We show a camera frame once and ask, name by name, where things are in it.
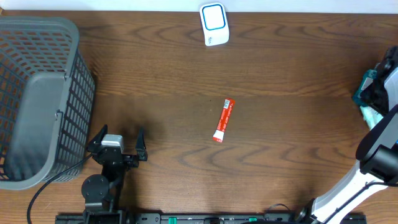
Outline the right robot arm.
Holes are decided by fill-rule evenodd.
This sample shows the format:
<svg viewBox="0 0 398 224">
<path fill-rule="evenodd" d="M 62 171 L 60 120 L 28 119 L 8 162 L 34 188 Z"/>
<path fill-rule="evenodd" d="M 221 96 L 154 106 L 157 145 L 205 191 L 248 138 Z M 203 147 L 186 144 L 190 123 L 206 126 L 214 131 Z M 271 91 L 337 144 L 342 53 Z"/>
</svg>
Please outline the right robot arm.
<svg viewBox="0 0 398 224">
<path fill-rule="evenodd" d="M 388 48 L 368 70 L 353 101 L 381 115 L 361 140 L 356 162 L 327 193 L 312 199 L 293 219 L 295 223 L 340 223 L 373 194 L 397 187 L 397 47 Z"/>
</svg>

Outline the blue mouthwash bottle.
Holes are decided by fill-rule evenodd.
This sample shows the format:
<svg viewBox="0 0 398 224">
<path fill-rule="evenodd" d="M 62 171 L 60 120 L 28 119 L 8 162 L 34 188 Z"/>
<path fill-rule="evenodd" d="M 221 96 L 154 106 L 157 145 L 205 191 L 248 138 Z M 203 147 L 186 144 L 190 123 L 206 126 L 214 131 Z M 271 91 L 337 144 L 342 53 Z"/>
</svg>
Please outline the blue mouthwash bottle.
<svg viewBox="0 0 398 224">
<path fill-rule="evenodd" d="M 358 106 L 367 107 L 367 104 L 361 99 L 361 94 L 370 84 L 373 83 L 373 80 L 376 78 L 377 78 L 377 71 L 374 69 L 366 71 L 365 74 L 363 75 L 361 84 L 353 95 L 353 101 Z"/>
</svg>

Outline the red Nescafe stick sachet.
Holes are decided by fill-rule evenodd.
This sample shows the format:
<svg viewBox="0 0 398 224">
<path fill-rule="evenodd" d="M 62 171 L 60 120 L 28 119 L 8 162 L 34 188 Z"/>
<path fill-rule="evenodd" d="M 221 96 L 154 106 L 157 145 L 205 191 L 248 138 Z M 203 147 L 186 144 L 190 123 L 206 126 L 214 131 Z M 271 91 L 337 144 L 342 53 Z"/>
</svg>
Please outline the red Nescafe stick sachet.
<svg viewBox="0 0 398 224">
<path fill-rule="evenodd" d="M 223 109 L 221 112 L 218 125 L 216 127 L 215 133 L 213 135 L 213 140 L 216 142 L 223 142 L 224 133 L 228 125 L 235 101 L 232 98 L 226 98 L 224 100 Z"/>
</svg>

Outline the white wet wipes pack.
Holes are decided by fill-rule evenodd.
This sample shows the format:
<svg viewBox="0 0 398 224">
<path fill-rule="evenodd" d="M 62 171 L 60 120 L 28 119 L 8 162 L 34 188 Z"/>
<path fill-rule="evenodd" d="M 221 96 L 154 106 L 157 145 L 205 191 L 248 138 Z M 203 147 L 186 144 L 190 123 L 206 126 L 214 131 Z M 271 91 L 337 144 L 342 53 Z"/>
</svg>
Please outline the white wet wipes pack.
<svg viewBox="0 0 398 224">
<path fill-rule="evenodd" d="M 372 130 L 372 128 L 374 128 L 378 124 L 378 122 L 383 119 L 383 115 L 379 114 L 370 106 L 360 106 L 359 108 L 362 112 L 363 119 L 370 130 Z"/>
</svg>

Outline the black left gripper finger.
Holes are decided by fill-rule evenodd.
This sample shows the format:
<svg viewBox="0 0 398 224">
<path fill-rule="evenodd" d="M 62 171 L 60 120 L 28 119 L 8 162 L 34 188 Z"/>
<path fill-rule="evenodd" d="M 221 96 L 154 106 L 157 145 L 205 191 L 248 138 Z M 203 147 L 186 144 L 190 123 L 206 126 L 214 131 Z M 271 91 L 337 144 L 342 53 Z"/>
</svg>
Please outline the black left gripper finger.
<svg viewBox="0 0 398 224">
<path fill-rule="evenodd" d="M 148 160 L 148 154 L 147 154 L 146 144 L 145 144 L 145 140 L 144 140 L 144 128 L 139 129 L 135 150 L 137 152 L 137 156 L 140 161 Z"/>
<path fill-rule="evenodd" d="M 108 133 L 108 125 L 105 124 L 101 130 L 97 133 L 97 135 L 88 143 L 87 151 L 89 153 L 98 153 L 100 151 L 102 140 L 105 135 Z"/>
</svg>

